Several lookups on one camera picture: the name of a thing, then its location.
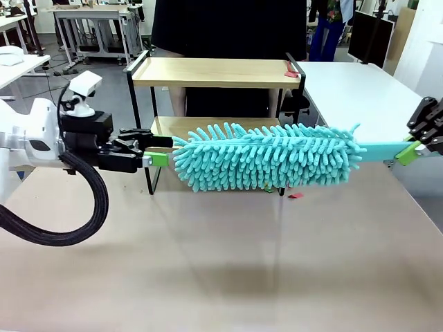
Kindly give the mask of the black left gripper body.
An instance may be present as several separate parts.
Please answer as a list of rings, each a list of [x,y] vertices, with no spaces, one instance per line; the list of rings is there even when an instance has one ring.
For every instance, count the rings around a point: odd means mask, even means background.
[[[135,173],[143,167],[137,139],[113,135],[112,115],[102,111],[85,118],[62,115],[65,147],[91,166],[112,172]]]

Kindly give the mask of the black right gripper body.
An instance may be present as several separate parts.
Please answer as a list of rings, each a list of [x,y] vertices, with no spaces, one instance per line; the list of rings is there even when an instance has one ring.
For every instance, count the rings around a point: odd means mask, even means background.
[[[424,122],[426,127],[420,138],[422,143],[429,144],[432,139],[442,136],[442,101],[439,101],[426,112]]]

